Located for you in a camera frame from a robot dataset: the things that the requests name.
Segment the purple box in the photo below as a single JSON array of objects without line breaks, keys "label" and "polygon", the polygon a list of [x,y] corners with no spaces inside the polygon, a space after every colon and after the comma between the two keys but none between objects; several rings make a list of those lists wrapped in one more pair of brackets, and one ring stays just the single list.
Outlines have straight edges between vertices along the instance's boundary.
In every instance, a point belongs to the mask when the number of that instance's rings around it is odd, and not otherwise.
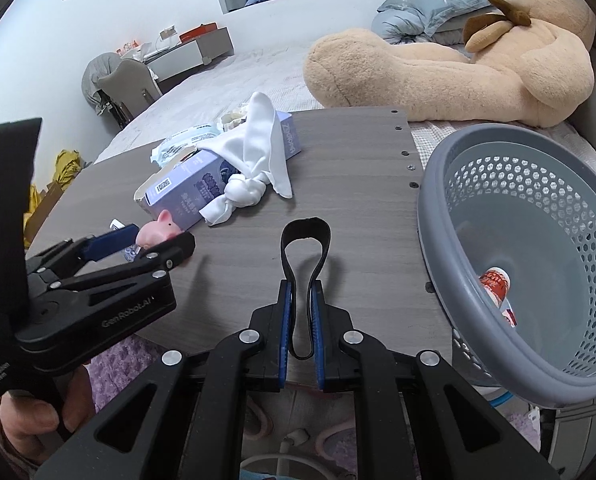
[{"label": "purple box", "polygon": [[[300,152],[300,141],[291,114],[277,112],[281,120],[284,153],[289,159]],[[153,219],[168,209],[173,221],[187,230],[203,219],[200,209],[224,193],[224,187],[238,171],[221,156],[193,147],[182,150],[134,193],[134,200]]]}]

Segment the plastic basket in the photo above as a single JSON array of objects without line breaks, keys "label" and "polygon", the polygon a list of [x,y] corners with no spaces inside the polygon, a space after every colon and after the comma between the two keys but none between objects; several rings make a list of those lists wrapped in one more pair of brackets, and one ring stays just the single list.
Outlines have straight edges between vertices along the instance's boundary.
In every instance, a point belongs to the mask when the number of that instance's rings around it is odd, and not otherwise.
[{"label": "plastic basket", "polygon": [[[478,124],[425,169],[418,229],[454,343],[492,383],[540,406],[596,397],[596,174],[544,136]],[[479,283],[511,278],[517,327]]]}]

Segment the human hand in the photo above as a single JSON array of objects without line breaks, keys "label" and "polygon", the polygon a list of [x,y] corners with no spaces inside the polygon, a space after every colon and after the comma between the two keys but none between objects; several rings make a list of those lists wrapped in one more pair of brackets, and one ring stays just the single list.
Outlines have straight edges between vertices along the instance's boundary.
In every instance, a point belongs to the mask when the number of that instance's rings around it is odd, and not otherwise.
[{"label": "human hand", "polygon": [[[65,428],[73,433],[95,414],[89,373],[80,366],[67,386],[62,420]],[[58,413],[52,405],[33,397],[12,397],[6,393],[0,401],[0,422],[5,436],[22,456],[37,463],[49,458],[51,452],[44,449],[37,435],[58,428]]]}]

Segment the stuffed toy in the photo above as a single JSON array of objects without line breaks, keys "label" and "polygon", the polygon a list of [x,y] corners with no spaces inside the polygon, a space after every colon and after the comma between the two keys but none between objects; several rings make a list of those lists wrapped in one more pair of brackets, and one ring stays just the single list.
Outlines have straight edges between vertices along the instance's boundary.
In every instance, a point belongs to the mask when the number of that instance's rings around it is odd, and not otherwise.
[{"label": "stuffed toy", "polygon": [[318,40],[303,67],[326,107],[399,106],[409,121],[522,121],[550,127],[593,90],[595,15],[584,0],[493,0],[465,25],[469,60],[436,43],[390,45],[369,30]]},{"label": "stuffed toy", "polygon": [[136,237],[136,245],[146,250],[175,238],[181,232],[182,229],[174,224],[171,213],[163,209],[157,220],[148,222],[140,228]]}]

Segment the pink toy pig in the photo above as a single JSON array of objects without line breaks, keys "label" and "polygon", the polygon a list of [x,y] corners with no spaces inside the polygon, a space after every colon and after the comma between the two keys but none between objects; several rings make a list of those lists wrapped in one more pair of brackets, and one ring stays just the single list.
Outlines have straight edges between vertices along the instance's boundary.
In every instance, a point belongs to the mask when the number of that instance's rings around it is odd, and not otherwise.
[{"label": "pink toy pig", "polygon": [[171,213],[163,209],[162,213],[158,215],[157,220],[143,225],[140,231],[138,231],[136,245],[143,249],[149,249],[166,240],[175,238],[181,232],[182,229],[174,224]]}]

